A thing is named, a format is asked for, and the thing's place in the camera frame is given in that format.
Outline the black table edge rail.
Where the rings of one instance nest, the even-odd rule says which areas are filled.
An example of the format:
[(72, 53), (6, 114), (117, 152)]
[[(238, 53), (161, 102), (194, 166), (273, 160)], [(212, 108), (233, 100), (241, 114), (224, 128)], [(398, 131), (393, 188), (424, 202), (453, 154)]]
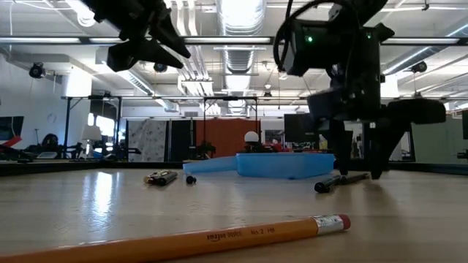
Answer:
[[(80, 171), (85, 169), (181, 169), (182, 162), (119, 162), (119, 161), (59, 161), (7, 163), (0, 162), (0, 177), (27, 175), (49, 172)], [(385, 171), (390, 169), (429, 172), (449, 175), (468, 175), (468, 164), (425, 164), (416, 162), (391, 161)]]

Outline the table lamp white shade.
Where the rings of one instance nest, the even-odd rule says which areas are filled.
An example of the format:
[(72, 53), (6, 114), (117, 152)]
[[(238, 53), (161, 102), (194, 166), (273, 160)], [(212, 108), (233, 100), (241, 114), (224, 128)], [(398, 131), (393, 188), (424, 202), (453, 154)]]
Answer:
[(86, 141), (86, 154), (91, 156), (94, 150), (94, 143), (102, 139), (101, 130), (98, 126), (85, 125), (82, 130), (82, 141)]

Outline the white patterned panel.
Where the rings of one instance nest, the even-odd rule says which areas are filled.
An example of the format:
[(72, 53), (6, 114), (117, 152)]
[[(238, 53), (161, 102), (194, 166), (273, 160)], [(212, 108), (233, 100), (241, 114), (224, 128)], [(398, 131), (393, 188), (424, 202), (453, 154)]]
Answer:
[(165, 160), (166, 121), (145, 119), (129, 121), (129, 147), (141, 154), (130, 153), (130, 162), (163, 162)]

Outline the blue plastic supply box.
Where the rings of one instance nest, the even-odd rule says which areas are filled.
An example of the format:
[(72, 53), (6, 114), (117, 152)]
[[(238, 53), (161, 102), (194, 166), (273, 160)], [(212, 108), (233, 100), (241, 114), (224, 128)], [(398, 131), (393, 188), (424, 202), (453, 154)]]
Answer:
[(183, 164), (188, 174), (235, 171), (251, 178), (304, 179), (333, 171), (334, 156), (329, 153), (238, 153)]

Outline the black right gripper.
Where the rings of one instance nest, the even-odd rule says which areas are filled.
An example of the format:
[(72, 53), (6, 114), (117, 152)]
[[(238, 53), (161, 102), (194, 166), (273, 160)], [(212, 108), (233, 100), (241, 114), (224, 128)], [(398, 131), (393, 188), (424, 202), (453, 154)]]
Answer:
[(348, 86), (345, 77), (333, 76), (330, 87), (307, 97), (309, 114), (314, 123), (331, 122), (333, 153), (341, 175), (347, 175), (351, 159), (352, 131), (343, 121), (378, 121), (370, 128), (369, 151), (366, 156), (372, 179), (380, 179), (388, 169), (389, 158), (410, 123), (433, 124), (445, 122), (445, 106), (433, 99), (416, 97), (397, 99), (383, 104), (380, 79), (358, 78)]

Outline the orange pencil with eraser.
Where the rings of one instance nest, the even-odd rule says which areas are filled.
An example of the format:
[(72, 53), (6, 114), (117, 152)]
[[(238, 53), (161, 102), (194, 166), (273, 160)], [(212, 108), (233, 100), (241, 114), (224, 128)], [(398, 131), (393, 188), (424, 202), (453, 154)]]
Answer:
[(0, 256), (0, 263), (149, 263), (306, 239), (345, 231), (350, 227), (350, 218), (345, 214), (310, 216), (274, 224), (89, 243)]

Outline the orange partition wall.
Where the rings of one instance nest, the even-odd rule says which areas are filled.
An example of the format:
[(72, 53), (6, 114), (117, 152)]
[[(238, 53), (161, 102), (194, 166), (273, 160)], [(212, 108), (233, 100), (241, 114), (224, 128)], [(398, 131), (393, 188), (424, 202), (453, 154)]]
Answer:
[(244, 135), (247, 132), (255, 132), (260, 126), (259, 121), (254, 119), (208, 119), (196, 121), (196, 146), (202, 145), (203, 141), (210, 143), (216, 148), (214, 158), (234, 156), (244, 149)]

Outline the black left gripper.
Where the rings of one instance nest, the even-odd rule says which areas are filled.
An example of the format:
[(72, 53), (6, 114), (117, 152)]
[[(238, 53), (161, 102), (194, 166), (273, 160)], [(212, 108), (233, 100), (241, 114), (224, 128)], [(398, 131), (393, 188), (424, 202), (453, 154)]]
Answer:
[(82, 0), (82, 3), (94, 13), (96, 22), (107, 21), (119, 30), (121, 40), (130, 39), (108, 49), (107, 65), (114, 72), (131, 69), (138, 61), (183, 67), (156, 41), (142, 40), (147, 34), (184, 58), (190, 58), (184, 40), (173, 27), (170, 8), (164, 0)]

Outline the large black screen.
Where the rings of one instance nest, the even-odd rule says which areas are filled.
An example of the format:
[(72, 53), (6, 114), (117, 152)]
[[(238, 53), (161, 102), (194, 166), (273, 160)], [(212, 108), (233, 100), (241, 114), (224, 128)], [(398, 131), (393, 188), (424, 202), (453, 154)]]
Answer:
[(318, 147), (320, 142), (327, 142), (328, 131), (320, 131), (312, 127), (310, 114), (286, 114), (284, 115), (285, 142), (295, 144), (309, 142)]

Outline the wall mounted monitor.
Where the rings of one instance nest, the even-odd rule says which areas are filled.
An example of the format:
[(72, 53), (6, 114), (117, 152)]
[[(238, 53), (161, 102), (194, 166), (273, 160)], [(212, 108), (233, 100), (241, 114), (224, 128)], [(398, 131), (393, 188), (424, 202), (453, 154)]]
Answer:
[(0, 117), (0, 145), (12, 147), (22, 140), (23, 121), (23, 116)]

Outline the black overhead frame beam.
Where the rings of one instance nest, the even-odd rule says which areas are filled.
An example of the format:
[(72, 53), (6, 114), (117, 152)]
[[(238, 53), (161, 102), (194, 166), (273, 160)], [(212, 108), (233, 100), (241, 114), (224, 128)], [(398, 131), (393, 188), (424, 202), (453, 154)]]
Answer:
[[(186, 45), (272, 45), (274, 37), (182, 37)], [(118, 37), (0, 36), (0, 45), (114, 45)], [(384, 46), (468, 46), (468, 37), (392, 37)]]

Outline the short black marker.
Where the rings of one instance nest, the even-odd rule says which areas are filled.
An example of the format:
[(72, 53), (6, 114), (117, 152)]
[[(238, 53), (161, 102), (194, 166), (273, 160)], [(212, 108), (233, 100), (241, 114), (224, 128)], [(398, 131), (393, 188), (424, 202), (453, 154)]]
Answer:
[(178, 177), (178, 173), (170, 170), (160, 171), (156, 174), (156, 184), (166, 186)]

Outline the green partition wall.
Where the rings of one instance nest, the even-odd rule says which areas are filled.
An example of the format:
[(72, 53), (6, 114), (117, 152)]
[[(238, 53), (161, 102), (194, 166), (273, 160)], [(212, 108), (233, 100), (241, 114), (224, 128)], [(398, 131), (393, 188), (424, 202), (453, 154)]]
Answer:
[(412, 125), (415, 160), (427, 164), (467, 164), (458, 153), (468, 149), (463, 138), (460, 118), (448, 118), (444, 123)]

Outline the long black marker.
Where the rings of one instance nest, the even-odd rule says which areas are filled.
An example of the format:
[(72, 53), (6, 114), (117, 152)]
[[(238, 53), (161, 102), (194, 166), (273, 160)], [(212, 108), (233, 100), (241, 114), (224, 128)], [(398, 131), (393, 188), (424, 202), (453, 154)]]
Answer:
[(335, 186), (349, 185), (368, 178), (369, 176), (367, 173), (357, 175), (335, 175), (317, 182), (314, 185), (314, 190), (319, 194), (326, 194), (331, 192)]

